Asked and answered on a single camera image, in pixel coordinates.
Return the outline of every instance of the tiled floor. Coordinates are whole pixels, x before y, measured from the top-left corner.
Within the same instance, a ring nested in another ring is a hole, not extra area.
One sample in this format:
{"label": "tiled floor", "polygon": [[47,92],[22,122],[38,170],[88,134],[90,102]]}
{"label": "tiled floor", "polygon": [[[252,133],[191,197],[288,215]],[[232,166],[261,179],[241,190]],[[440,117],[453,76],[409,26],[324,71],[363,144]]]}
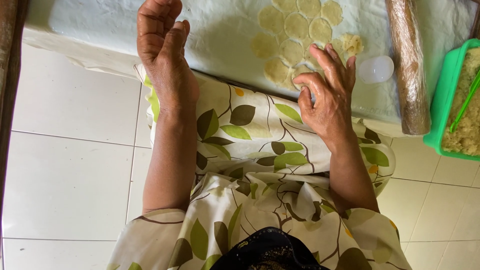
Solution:
{"label": "tiled floor", "polygon": [[[151,149],[139,82],[24,46],[3,216],[5,270],[106,267],[141,213]],[[414,270],[480,269],[479,162],[394,139],[379,204]]]}

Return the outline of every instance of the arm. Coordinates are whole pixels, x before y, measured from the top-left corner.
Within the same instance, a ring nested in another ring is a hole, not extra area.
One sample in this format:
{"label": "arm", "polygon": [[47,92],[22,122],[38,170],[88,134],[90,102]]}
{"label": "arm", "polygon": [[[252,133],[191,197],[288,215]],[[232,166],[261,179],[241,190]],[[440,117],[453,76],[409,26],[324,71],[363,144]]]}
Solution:
{"label": "arm", "polygon": [[137,49],[160,102],[143,213],[186,210],[195,177],[197,81],[183,56],[188,21],[180,0],[146,0],[137,17]]}
{"label": "arm", "polygon": [[[345,68],[332,45],[327,44],[325,48],[310,46],[310,53],[325,71],[325,79],[318,73],[303,73],[294,79],[296,84],[308,85],[299,96],[301,116],[332,152],[330,192],[337,210],[365,208],[379,212],[351,124],[356,58],[351,57]],[[311,91],[316,97],[314,104]]]}

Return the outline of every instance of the white plastic cup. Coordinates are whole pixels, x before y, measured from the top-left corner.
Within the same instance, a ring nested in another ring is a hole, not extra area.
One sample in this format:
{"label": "white plastic cup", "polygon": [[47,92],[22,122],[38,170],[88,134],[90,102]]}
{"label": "white plastic cup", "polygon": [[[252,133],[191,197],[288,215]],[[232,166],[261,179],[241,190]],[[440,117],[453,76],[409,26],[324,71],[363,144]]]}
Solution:
{"label": "white plastic cup", "polygon": [[386,55],[378,56],[362,62],[359,77],[368,85],[382,83],[392,77],[393,71],[393,60]]}

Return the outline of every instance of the green plastic container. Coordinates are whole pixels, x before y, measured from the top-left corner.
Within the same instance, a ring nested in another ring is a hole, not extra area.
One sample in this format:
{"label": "green plastic container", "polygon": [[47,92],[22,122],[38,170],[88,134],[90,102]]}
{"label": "green plastic container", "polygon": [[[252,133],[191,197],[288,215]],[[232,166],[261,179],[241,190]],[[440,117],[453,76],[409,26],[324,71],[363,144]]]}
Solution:
{"label": "green plastic container", "polygon": [[442,149],[442,138],[447,125],[450,109],[452,108],[458,78],[462,71],[463,60],[467,50],[480,47],[480,40],[467,40],[462,47],[450,51],[445,56],[444,66],[440,73],[437,89],[433,97],[430,114],[432,116],[432,129],[423,137],[423,142],[433,147],[438,154],[446,157],[480,161],[480,156],[469,156],[461,153],[447,152]]}

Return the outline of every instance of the fingernail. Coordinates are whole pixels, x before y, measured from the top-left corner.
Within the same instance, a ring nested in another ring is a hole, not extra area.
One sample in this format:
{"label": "fingernail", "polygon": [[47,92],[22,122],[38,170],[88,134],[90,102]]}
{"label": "fingernail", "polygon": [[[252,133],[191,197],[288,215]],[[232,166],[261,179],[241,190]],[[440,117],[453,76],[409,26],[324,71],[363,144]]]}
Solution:
{"label": "fingernail", "polygon": [[183,22],[176,22],[176,23],[173,25],[173,28],[179,29],[179,30],[183,30],[183,29],[185,29],[185,25],[183,24]]}

